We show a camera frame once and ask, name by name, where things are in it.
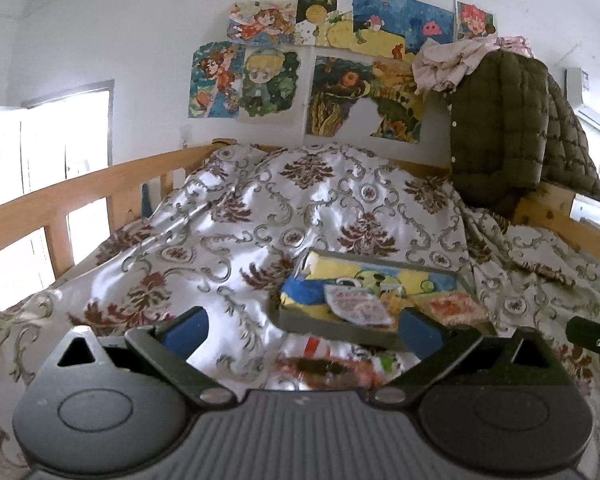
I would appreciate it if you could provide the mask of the rice cracker red packet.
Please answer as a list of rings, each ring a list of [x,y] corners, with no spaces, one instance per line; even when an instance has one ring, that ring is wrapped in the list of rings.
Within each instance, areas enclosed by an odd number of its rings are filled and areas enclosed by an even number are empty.
[[[432,292],[413,296],[412,301],[419,310],[445,326],[489,321],[488,309],[466,292]]]

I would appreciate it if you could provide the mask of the white green bean snack pouch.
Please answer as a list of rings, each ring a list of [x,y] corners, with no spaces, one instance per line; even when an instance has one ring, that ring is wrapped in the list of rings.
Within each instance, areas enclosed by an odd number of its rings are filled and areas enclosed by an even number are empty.
[[[329,284],[324,286],[324,297],[334,315],[356,326],[394,323],[385,303],[364,288]]]

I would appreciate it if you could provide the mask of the orange clear snack bag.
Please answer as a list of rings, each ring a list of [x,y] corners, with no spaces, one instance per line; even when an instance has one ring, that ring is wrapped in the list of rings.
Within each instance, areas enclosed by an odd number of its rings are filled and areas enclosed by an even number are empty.
[[[288,379],[295,389],[309,390],[373,390],[406,369],[396,352],[358,344],[335,349],[314,336],[306,337],[301,352],[278,356],[273,367],[277,377]]]

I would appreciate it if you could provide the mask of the frog painting tray liner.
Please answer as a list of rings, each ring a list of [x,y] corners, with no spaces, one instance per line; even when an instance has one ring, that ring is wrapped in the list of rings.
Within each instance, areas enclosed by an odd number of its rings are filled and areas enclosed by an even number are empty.
[[[413,305],[413,296],[458,289],[453,273],[417,270],[385,260],[351,259],[338,252],[310,249],[280,288],[279,304],[314,320],[349,323],[334,315],[326,304],[324,286],[329,284],[364,288],[382,300],[394,323],[366,327],[383,330],[396,326],[400,312]]]

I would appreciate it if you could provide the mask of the grey tray box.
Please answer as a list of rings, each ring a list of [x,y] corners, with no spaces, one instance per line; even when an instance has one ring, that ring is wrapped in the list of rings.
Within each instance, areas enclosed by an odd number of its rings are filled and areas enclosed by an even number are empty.
[[[399,318],[411,308],[444,326],[495,333],[488,309],[456,272],[315,248],[302,252],[268,317],[289,333],[405,351]]]

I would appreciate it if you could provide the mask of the floral satin bedspread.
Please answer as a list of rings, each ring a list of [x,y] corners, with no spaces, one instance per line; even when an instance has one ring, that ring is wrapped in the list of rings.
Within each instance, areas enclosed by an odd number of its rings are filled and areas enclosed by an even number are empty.
[[[0,479],[28,471],[12,412],[76,325],[119,336],[201,306],[210,333],[192,356],[197,368],[236,392],[294,389],[273,367],[281,354],[301,352],[309,335],[279,330],[268,306],[309,248],[449,269],[500,335],[520,326],[541,332],[592,408],[580,468],[600,479],[600,357],[565,335],[576,315],[600,323],[600,263],[547,230],[468,207],[447,180],[414,177],[338,144],[270,154],[223,148],[149,219],[109,237],[60,283],[1,312]]]

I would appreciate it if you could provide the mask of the olive quilted jacket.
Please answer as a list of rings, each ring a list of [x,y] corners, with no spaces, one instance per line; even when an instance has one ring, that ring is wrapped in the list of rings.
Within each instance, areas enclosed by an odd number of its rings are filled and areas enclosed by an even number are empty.
[[[465,205],[510,218],[543,181],[600,201],[585,132],[542,62],[492,51],[449,104],[452,185]]]

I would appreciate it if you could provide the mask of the window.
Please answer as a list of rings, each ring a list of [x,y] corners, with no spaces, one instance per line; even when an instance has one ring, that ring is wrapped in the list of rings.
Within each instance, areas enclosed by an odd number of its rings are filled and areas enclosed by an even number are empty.
[[[0,206],[111,165],[112,80],[0,106]],[[55,281],[38,229],[0,251],[0,310]]]

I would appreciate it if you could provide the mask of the air conditioner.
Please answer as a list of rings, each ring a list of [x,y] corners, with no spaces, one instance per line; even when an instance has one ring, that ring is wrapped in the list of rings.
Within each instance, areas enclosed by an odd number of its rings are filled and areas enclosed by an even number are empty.
[[[577,113],[600,125],[600,79],[579,67],[567,68],[566,96]]]

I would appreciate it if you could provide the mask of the anime girl poster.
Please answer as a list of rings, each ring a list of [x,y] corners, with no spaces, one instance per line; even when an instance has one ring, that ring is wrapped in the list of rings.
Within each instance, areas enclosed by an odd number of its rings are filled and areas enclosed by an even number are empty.
[[[209,42],[193,55],[188,117],[235,118],[242,95],[246,48],[229,41]]]

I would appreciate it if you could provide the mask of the pink cloth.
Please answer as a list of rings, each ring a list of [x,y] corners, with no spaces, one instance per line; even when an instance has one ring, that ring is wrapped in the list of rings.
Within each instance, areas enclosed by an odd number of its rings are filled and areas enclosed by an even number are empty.
[[[463,39],[452,44],[438,44],[436,40],[427,39],[411,65],[415,93],[426,96],[429,91],[454,90],[465,76],[477,69],[487,54],[496,50],[533,58],[524,36],[489,36]]]

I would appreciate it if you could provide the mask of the sunflower painting poster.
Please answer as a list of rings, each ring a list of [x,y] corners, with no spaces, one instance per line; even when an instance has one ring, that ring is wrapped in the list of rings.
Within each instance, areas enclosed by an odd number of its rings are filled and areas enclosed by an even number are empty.
[[[416,94],[411,62],[374,58],[370,62],[319,55],[315,59],[306,133],[332,138],[356,104],[370,101],[379,117],[373,138],[418,143],[424,102]]]

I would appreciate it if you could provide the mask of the blond boy poster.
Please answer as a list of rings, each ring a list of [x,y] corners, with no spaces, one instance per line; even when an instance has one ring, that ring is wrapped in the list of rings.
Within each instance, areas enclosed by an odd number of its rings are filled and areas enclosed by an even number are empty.
[[[242,69],[238,120],[289,127],[297,118],[300,65],[296,50],[248,48]]]

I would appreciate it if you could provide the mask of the red hair girl poster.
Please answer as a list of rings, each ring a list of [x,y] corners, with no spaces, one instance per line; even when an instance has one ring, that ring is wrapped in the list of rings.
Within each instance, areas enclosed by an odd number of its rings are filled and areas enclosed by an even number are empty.
[[[471,3],[455,3],[455,40],[489,37],[496,34],[495,16]]]

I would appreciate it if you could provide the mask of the wooden bed frame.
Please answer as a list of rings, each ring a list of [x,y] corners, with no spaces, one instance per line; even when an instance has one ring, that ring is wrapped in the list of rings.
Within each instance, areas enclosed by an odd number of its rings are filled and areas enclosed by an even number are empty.
[[[191,174],[215,151],[234,145],[234,139],[122,162],[46,186],[0,205],[0,252],[36,231],[44,233],[53,279],[74,267],[69,214],[103,200],[108,229],[116,232],[140,218],[142,185],[157,179],[162,197],[174,189],[174,174]]]

